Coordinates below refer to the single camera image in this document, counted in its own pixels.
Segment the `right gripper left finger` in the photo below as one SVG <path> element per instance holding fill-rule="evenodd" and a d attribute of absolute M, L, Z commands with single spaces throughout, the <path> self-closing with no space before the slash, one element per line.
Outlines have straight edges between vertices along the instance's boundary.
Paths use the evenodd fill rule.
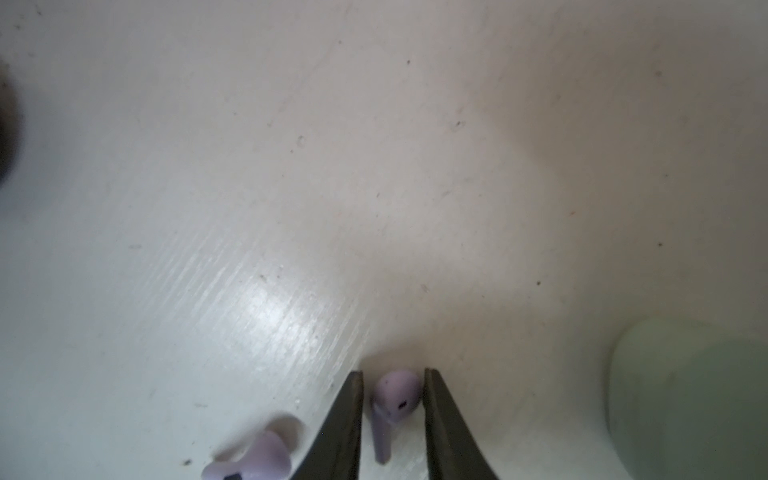
<path fill-rule="evenodd" d="M 349 373 L 292 480 L 357 480 L 365 402 L 361 371 Z"/>

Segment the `mint green charging case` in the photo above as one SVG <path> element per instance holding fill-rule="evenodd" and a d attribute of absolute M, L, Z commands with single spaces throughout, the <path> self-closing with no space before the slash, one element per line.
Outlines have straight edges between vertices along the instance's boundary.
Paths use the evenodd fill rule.
<path fill-rule="evenodd" d="M 607 420 L 634 479 L 764 479 L 767 344 L 701 321 L 641 321 L 612 353 Z"/>

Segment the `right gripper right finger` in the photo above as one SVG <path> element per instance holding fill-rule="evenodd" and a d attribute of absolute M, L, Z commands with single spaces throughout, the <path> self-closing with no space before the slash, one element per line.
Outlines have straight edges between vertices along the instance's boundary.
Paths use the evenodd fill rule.
<path fill-rule="evenodd" d="M 424 371 L 422 402 L 429 478 L 496 480 L 437 369 Z"/>

